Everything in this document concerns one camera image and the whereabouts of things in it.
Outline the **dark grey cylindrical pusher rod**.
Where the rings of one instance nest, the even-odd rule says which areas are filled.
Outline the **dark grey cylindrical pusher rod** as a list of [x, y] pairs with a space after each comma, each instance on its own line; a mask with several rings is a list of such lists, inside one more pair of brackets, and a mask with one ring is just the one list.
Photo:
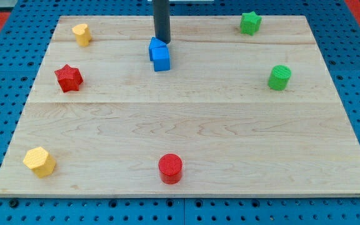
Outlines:
[[169, 44], [171, 42], [169, 0], [152, 0], [155, 37]]

